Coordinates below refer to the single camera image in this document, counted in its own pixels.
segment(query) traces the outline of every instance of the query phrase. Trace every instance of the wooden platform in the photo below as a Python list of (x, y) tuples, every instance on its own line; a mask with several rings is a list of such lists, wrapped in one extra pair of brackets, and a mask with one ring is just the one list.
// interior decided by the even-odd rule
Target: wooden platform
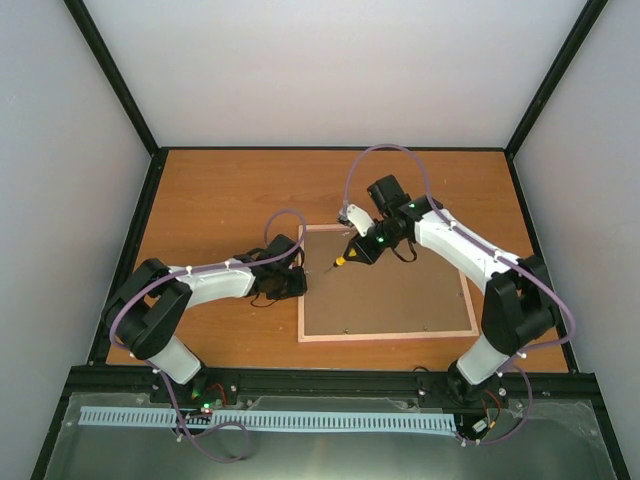
[[(500, 152), (419, 152), (431, 175), (435, 198), (469, 228), (507, 251), (530, 255), (524, 222), (504, 155)], [(225, 260), (262, 246), (263, 226), (275, 211), (296, 208), (310, 224), (334, 223), (342, 205), (353, 151), (172, 150), (138, 261), (158, 257), (168, 265)], [(393, 173), (412, 196), (422, 194), (420, 171), (400, 152), (374, 152), (354, 176), (350, 200), (375, 208), (366, 187)], [(298, 220), (284, 216), (271, 235), (297, 235)], [(482, 318), (482, 295), (471, 286)], [(207, 365), (407, 370), (417, 365), (444, 370), (473, 338), (374, 342), (298, 343), (297, 301), (254, 308), (248, 299), (227, 299), (187, 311), (177, 335)], [(555, 337), (550, 332), (545, 339)], [(112, 349), (108, 363), (132, 363)], [(522, 362), (528, 371), (565, 372), (559, 347)]]

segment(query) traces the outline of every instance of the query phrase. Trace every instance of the wooden frame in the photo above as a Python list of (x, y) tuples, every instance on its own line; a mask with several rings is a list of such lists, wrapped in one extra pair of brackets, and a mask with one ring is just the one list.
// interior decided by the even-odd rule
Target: wooden frame
[[(322, 231), (350, 231), (351, 229), (340, 224), (331, 225), (308, 225), (308, 232)], [(302, 236), (302, 226), (298, 228), (298, 238)], [(361, 341), (361, 340), (401, 340), (401, 339), (428, 339), (428, 338), (452, 338), (452, 337), (477, 337), (480, 332), (476, 315), (471, 303), (471, 294), (469, 293), (469, 284), (467, 277), (460, 274), (460, 286), (463, 293), (464, 303), (469, 317), (469, 330), (453, 330), (440, 332), (405, 332), (405, 333), (361, 333), (350, 335), (305, 335), (304, 324), (304, 295), (298, 297), (298, 342), (344, 342), (344, 341)]]

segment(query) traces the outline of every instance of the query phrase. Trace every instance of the wooden board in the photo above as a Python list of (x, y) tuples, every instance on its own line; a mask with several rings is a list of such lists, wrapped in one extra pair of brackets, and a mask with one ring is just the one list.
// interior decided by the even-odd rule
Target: wooden board
[(430, 250), (418, 247), (412, 263), (387, 250), (375, 265), (326, 271), (353, 234), (342, 225), (307, 227), (309, 289), (298, 299), (298, 341), (478, 336), (466, 277)]
[[(262, 245), (266, 220), (297, 208), (309, 224), (336, 221), (344, 181), (358, 152), (336, 150), (171, 150), (164, 166), (137, 258), (169, 265), (200, 265)], [(501, 248), (530, 255), (531, 245), (502, 152), (417, 152), (429, 169), (434, 196), (458, 220)], [(375, 214), (366, 188), (394, 174), (411, 195), (422, 192), (419, 171), (399, 152), (374, 152), (356, 171), (350, 199)], [(271, 236), (295, 238), (299, 221), (284, 216)], [(469, 286), (476, 318), (483, 296)], [(189, 309), (177, 335), (207, 365), (407, 370), (424, 365), (446, 370), (473, 344), (473, 337), (379, 342), (298, 342), (297, 299), (252, 308), (227, 299)], [(545, 339), (555, 338), (549, 332)], [(135, 363), (111, 349), (110, 364)], [(563, 372), (560, 348), (535, 352), (528, 371)]]

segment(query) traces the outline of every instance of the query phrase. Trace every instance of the wire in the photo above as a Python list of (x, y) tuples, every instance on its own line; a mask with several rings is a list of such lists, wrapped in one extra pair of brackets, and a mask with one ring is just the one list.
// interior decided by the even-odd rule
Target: wire
[(487, 408), (487, 404), (484, 400), (480, 400), (482, 402), (482, 409), (484, 410), (484, 414), (487, 417), (487, 430), (491, 430), (491, 417), (489, 416), (489, 409)]
[[(531, 416), (531, 408), (533, 407), (533, 388), (531, 387), (531, 381), (529, 380), (529, 377), (527, 376), (525, 371), (522, 368), (520, 368), (518, 365), (513, 365), (513, 368), (515, 368), (518, 372), (520, 372), (520, 375), (522, 375), (522, 379), (524, 380), (524, 383), (527, 386), (527, 399), (529, 400), (529, 403), (527, 405), (527, 410), (524, 412), (524, 415), (522, 416), (522, 420), (520, 420), (520, 422), (518, 422), (518, 424), (515, 427), (513, 427), (513, 429), (509, 433), (506, 433), (500, 438), (496, 438), (495, 440), (487, 440), (486, 442), (481, 441), (479, 445), (485, 445), (485, 446), (497, 445), (499, 443), (509, 440), (516, 433), (522, 430), (522, 427), (524, 427), (525, 423), (527, 423), (527, 420), (529, 420), (529, 417)], [(463, 442), (463, 444), (467, 441), (467, 439), (463, 438), (458, 432), (456, 432), (456, 438), (461, 442)]]
[[(431, 186), (429, 184), (429, 174), (427, 172), (427, 168), (424, 165), (424, 162), (420, 159), (420, 157), (418, 157), (414, 152), (412, 152), (408, 148), (402, 147), (400, 145), (395, 145), (393, 143), (382, 143), (380, 145), (374, 145), (372, 147), (369, 147), (365, 151), (363, 151), (360, 155), (358, 155), (358, 157), (355, 159), (355, 161), (351, 165), (351, 169), (349, 170), (349, 174), (347, 175), (347, 182), (346, 182), (345, 188), (344, 188), (344, 197), (342, 199), (342, 213), (344, 215), (346, 215), (347, 207), (349, 205), (349, 185), (351, 184), (351, 178), (353, 177), (353, 173), (354, 173), (356, 167), (362, 161), (362, 159), (364, 157), (366, 157), (369, 153), (373, 152), (374, 150), (380, 150), (380, 149), (400, 150), (401, 152), (404, 152), (407, 155), (409, 155), (416, 162), (416, 164), (420, 168), (420, 171), (422, 172), (422, 177), (423, 177), (423, 180), (424, 180), (424, 187), (425, 187), (425, 196), (427, 197), (427, 201), (429, 202), (429, 205), (431, 206), (431, 209), (434, 212), (436, 212), (436, 215), (438, 215), (438, 217), (451, 230), (453, 230), (458, 235), (463, 237), (469, 243), (471, 243), (472, 245), (474, 245), (478, 249), (482, 250), (487, 255), (490, 255), (490, 256), (494, 257), (497, 261), (501, 262), (503, 265), (506, 265), (509, 268), (513, 269), (519, 275), (525, 277), (527, 280), (529, 280), (531, 283), (533, 283), (535, 286), (537, 286), (547, 296), (549, 296), (549, 298), (551, 298), (558, 305), (558, 307), (560, 307), (560, 310), (562, 310), (562, 312), (565, 314), (565, 319), (567, 320), (567, 324), (568, 325), (567, 325), (567, 334), (564, 337), (559, 338), (557, 340), (551, 340), (551, 341), (547, 341), (547, 342), (537, 343), (535, 345), (527, 345), (524, 348), (522, 348), (519, 353), (524, 353), (524, 352), (528, 352), (528, 351), (531, 351), (531, 350), (538, 350), (540, 348), (545, 348), (545, 347), (552, 347), (552, 346), (555, 346), (555, 345), (562, 345), (564, 343), (569, 342), (571, 339), (573, 339), (573, 337), (575, 335), (575, 331), (576, 331), (576, 321), (575, 321), (573, 313), (571, 313), (571, 310), (569, 309), (569, 307), (562, 301), (562, 299), (550, 287), (545, 285), (545, 283), (542, 282), (540, 279), (538, 279), (535, 275), (532, 275), (531, 273), (529, 273), (527, 270), (522, 268), (517, 263), (514, 263), (514, 262), (504, 258), (501, 255), (501, 252), (496, 251), (493, 248), (485, 245), (482, 241), (478, 240), (473, 235), (471, 235), (470, 233), (468, 233), (464, 229), (462, 229), (459, 226), (457, 226), (453, 220), (448, 218), (447, 215), (440, 208), (438, 208), (438, 206), (436, 205), (436, 203), (433, 200), (433, 197), (431, 196)], [(514, 355), (510, 359), (508, 359), (500, 367), (500, 371), (504, 372), (505, 370), (507, 370), (517, 358), (518, 358), (517, 355)]]
[[(156, 368), (156, 366), (153, 363), (149, 361), (147, 361), (147, 363), (152, 368)], [(192, 434), (189, 431), (187, 422), (185, 418), (182, 416), (182, 412), (180, 411), (180, 407), (178, 406), (178, 400), (176, 399), (176, 394), (173, 391), (173, 387), (171, 386), (171, 380), (169, 380), (169, 377), (163, 371), (160, 371), (159, 374), (162, 380), (164, 381), (165, 386), (167, 387), (167, 392), (169, 393), (169, 399), (171, 400), (171, 405), (173, 406), (173, 409), (176, 411), (176, 418), (178, 420), (177, 428), (182, 430), (182, 433), (184, 434), (184, 436), (187, 437), (187, 439), (191, 442), (191, 444), (200, 453), (202, 453), (205, 457), (210, 458), (211, 460), (219, 463), (234, 463), (234, 462), (237, 462), (238, 460), (242, 460), (249, 454), (249, 450), (251, 449), (251, 437), (249, 436), (249, 431), (247, 430), (247, 427), (245, 427), (243, 424), (239, 422), (223, 422), (218, 425), (215, 425), (214, 427), (208, 428), (204, 432), (199, 433), (197, 435)], [(242, 431), (242, 433), (244, 433), (244, 439), (245, 439), (244, 448), (242, 450), (242, 453), (240, 453), (240, 455), (236, 457), (225, 458), (225, 457), (218, 457), (217, 455), (213, 455), (212, 453), (209, 453), (204, 448), (202, 448), (202, 446), (196, 440), (196, 438), (209, 435), (213, 432), (217, 432), (218, 430), (221, 430), (226, 427), (238, 427)]]
[(220, 390), (220, 393), (222, 394), (222, 405), (226, 406), (227, 405), (227, 396), (224, 393), (224, 388), (222, 387), (222, 385), (220, 385), (219, 383), (214, 383), (213, 385), (209, 385), (206, 388), (207, 392), (210, 392), (211, 390), (213, 390), (214, 388), (218, 388)]
[(502, 405), (500, 405), (500, 401), (498, 400), (498, 398), (491, 393), (489, 390), (485, 390), (484, 393), (486, 393), (487, 395), (489, 395), (492, 399), (493, 402), (496, 404), (496, 407), (498, 407), (498, 414), (496, 415), (496, 420), (498, 420), (498, 417), (500, 416), (500, 412), (502, 412)]
[(256, 260), (255, 262), (248, 262), (248, 263), (238, 263), (238, 264), (229, 264), (229, 263), (212, 263), (209, 265), (200, 265), (198, 267), (189, 267), (187, 269), (184, 270), (178, 270), (175, 272), (171, 272), (159, 279), (157, 279), (154, 282), (151, 282), (149, 285), (147, 285), (146, 287), (144, 287), (142, 290), (140, 290), (136, 295), (134, 295), (131, 300), (129, 300), (127, 303), (125, 303), (125, 305), (122, 307), (122, 309), (118, 312), (118, 314), (116, 315), (116, 318), (113, 320), (113, 323), (111, 324), (111, 328), (109, 329), (109, 340), (111, 341), (111, 344), (114, 345), (115, 347), (121, 348), (126, 350), (127, 347), (121, 343), (117, 337), (116, 337), (116, 331), (118, 330), (118, 326), (120, 325), (120, 322), (122, 322), (122, 319), (125, 317), (125, 315), (127, 314), (127, 312), (142, 298), (145, 297), (145, 295), (147, 295), (151, 290), (153, 290), (154, 288), (157, 288), (158, 286), (162, 285), (165, 282), (168, 282), (169, 280), (172, 280), (174, 278), (177, 277), (181, 277), (183, 275), (191, 275), (193, 273), (203, 273), (203, 272), (211, 272), (214, 270), (224, 270), (224, 269), (230, 269), (230, 270), (234, 270), (234, 269), (239, 269), (239, 268), (251, 268), (251, 267), (257, 267), (259, 265), (266, 265), (267, 263), (273, 263), (273, 262), (277, 262), (279, 260), (282, 260), (283, 258), (288, 257), (289, 255), (291, 255), (293, 252), (295, 252), (298, 247), (300, 247), (300, 245), (302, 245), (302, 242), (304, 241), (304, 237), (307, 233), (307, 222), (304, 218), (304, 216), (297, 210), (291, 209), (291, 208), (285, 208), (283, 210), (280, 210), (276, 213), (274, 213), (271, 218), (269, 218), (269, 220), (267, 220), (267, 224), (265, 225), (265, 229), (264, 229), (264, 238), (265, 238), (265, 242), (268, 239), (268, 232), (269, 232), (269, 227), (271, 226), (271, 223), (273, 223), (273, 221), (279, 217), (280, 215), (283, 215), (285, 213), (291, 213), (293, 215), (296, 215), (299, 219), (300, 222), (302, 224), (302, 234), (300, 235), (300, 238), (298, 239), (298, 241), (296, 242), (296, 244), (291, 247), (289, 250), (287, 250), (286, 252), (280, 254), (280, 255), (276, 255), (275, 257), (271, 257), (271, 258), (267, 258), (265, 260)]

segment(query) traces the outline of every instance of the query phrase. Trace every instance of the black cable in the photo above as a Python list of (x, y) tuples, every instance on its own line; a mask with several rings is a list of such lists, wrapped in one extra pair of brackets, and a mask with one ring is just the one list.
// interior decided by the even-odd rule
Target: black cable
[(406, 258), (404, 258), (402, 255), (400, 255), (395, 248), (392, 248), (391, 251), (393, 252), (393, 254), (398, 257), (401, 261), (403, 261), (404, 263), (413, 263), (418, 259), (418, 253), (416, 252), (416, 249), (413, 247), (413, 243), (411, 242), (411, 240), (407, 239), (407, 243), (409, 244), (409, 251), (411, 252), (411, 254), (413, 255), (413, 257), (411, 258), (411, 260), (407, 260)]
[(251, 305), (252, 307), (256, 307), (256, 308), (267, 308), (270, 307), (271, 305), (273, 305), (274, 303), (276, 303), (278, 300), (274, 300), (271, 303), (268, 303), (266, 305), (256, 305), (254, 302), (258, 299), (258, 297), (260, 296), (260, 294), (257, 294), (253, 300), (251, 300), (251, 302), (249, 302), (249, 305)]

